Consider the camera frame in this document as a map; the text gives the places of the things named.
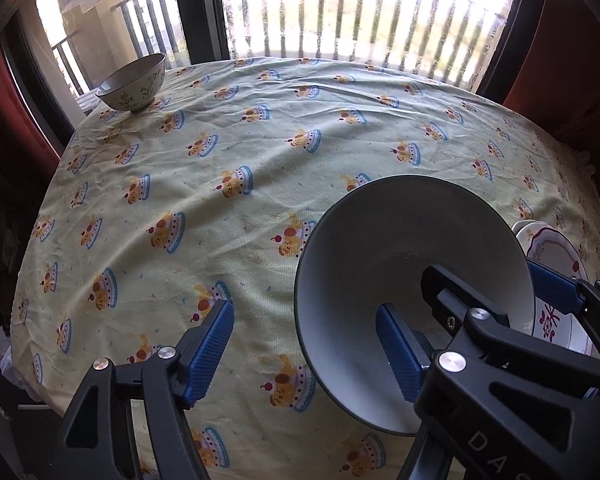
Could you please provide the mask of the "leaf pattern bowl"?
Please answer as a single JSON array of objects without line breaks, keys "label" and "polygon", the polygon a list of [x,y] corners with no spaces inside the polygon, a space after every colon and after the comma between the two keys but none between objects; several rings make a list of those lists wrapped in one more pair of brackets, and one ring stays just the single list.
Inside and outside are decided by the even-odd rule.
[{"label": "leaf pattern bowl", "polygon": [[377,430],[412,436],[420,420],[404,400],[376,334],[392,304],[436,349],[450,335],[420,292],[440,264],[531,334],[534,295],[526,257],[505,220],[454,183],[393,176],[348,193],[312,230],[294,281],[294,318],[306,362],[340,408]]},{"label": "leaf pattern bowl", "polygon": [[96,96],[114,110],[137,112],[155,99],[165,72],[164,53],[143,56],[111,74],[96,89]]}]

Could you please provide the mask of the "red curtain right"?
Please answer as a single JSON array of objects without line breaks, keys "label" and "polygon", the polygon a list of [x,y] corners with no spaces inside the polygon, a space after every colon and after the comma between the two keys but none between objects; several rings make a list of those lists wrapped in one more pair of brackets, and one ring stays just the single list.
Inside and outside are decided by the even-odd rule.
[{"label": "red curtain right", "polygon": [[600,23],[582,0],[544,0],[505,106],[577,150],[600,150]]}]

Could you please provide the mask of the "red curtain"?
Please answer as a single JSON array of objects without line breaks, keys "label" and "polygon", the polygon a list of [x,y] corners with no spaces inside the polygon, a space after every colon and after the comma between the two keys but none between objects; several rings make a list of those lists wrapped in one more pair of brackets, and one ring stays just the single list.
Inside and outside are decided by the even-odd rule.
[{"label": "red curtain", "polygon": [[18,165],[48,180],[58,162],[58,154],[24,107],[0,46],[0,165]]},{"label": "red curtain", "polygon": [[577,150],[600,150],[600,23],[582,0],[544,0],[505,106]]}]

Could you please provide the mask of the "yellow patterned tablecloth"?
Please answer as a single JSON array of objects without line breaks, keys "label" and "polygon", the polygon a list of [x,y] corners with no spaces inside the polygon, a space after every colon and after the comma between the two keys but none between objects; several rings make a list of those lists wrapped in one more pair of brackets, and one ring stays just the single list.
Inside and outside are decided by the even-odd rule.
[{"label": "yellow patterned tablecloth", "polygon": [[242,58],[174,70],[140,113],[101,105],[43,200],[12,311],[12,362],[63,412],[93,362],[148,359],[236,310],[187,420],[215,479],[390,479],[410,440],[343,413],[309,377],[294,272],[324,211],[359,186],[424,174],[508,223],[541,220],[600,280],[600,199],[573,151],[460,88],[373,65]]}]

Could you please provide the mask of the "balcony railing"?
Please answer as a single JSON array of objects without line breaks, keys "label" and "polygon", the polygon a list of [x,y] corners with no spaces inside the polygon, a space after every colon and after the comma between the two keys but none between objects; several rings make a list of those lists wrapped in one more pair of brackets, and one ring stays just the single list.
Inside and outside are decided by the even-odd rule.
[{"label": "balcony railing", "polygon": [[169,67],[238,58],[367,63],[476,91],[513,0],[34,0],[73,96],[151,53]]}]

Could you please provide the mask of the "red curtain left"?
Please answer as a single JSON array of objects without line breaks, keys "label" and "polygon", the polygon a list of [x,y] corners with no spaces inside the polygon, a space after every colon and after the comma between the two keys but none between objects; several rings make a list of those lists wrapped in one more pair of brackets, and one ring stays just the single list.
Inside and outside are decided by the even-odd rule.
[{"label": "red curtain left", "polygon": [[58,154],[24,107],[0,46],[0,165],[18,165],[48,180],[58,162]]}]

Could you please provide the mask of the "black window frame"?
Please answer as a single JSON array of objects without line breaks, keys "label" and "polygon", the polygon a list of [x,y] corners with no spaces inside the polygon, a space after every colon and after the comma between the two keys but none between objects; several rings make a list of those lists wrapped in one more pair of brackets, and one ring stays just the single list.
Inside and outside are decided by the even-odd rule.
[{"label": "black window frame", "polygon": [[0,0],[0,48],[34,148],[59,155],[97,87],[146,55],[364,63],[501,101],[526,56],[522,0]]}]

